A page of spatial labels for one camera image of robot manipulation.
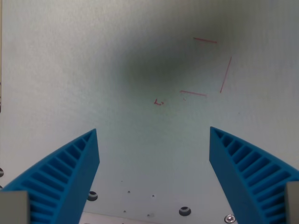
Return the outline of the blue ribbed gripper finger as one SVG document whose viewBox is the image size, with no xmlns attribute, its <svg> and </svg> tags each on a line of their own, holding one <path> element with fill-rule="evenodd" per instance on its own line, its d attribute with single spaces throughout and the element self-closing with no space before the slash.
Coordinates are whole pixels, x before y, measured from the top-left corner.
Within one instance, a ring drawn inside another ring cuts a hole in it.
<svg viewBox="0 0 299 224">
<path fill-rule="evenodd" d="M 77 224 L 100 164 L 96 129 L 41 159 L 2 191 L 25 191 L 32 224 Z"/>
<path fill-rule="evenodd" d="M 299 172 L 234 135 L 210 128 L 209 161 L 239 224 L 285 224 L 285 186 Z"/>
</svg>

